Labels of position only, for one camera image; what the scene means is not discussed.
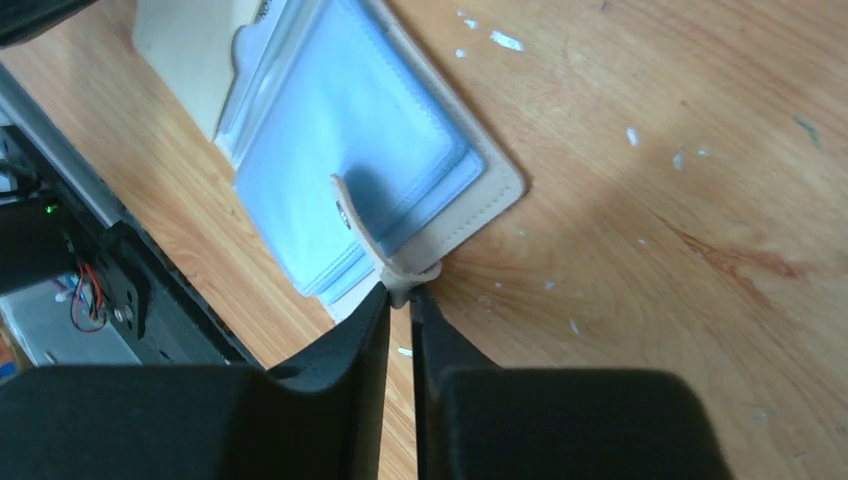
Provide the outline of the beige card holder wallet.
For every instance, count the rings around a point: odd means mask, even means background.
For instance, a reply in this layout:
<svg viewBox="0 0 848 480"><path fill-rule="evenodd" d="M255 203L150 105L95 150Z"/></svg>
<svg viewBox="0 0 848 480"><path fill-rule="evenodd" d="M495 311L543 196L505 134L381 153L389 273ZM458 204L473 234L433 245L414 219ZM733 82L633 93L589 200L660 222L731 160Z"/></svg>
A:
<svg viewBox="0 0 848 480"><path fill-rule="evenodd" d="M383 1L141 1L133 42L231 164L289 281L336 321L379 285L403 306L525 193Z"/></svg>

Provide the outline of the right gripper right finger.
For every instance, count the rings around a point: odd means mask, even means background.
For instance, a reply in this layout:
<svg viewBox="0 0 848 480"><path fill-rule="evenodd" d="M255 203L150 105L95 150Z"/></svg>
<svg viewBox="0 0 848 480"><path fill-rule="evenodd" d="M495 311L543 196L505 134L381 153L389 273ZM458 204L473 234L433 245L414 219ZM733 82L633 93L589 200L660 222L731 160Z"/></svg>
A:
<svg viewBox="0 0 848 480"><path fill-rule="evenodd" d="M662 370L496 364L410 297L422 479L728 479L705 407Z"/></svg>

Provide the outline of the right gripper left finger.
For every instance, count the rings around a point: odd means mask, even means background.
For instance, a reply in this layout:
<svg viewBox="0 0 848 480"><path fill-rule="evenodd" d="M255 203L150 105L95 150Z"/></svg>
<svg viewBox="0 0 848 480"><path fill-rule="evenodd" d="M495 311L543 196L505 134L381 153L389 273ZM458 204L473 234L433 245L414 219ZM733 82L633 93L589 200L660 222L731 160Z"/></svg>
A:
<svg viewBox="0 0 848 480"><path fill-rule="evenodd" d="M373 479L389 299L277 366L52 366L1 385L5 479Z"/></svg>

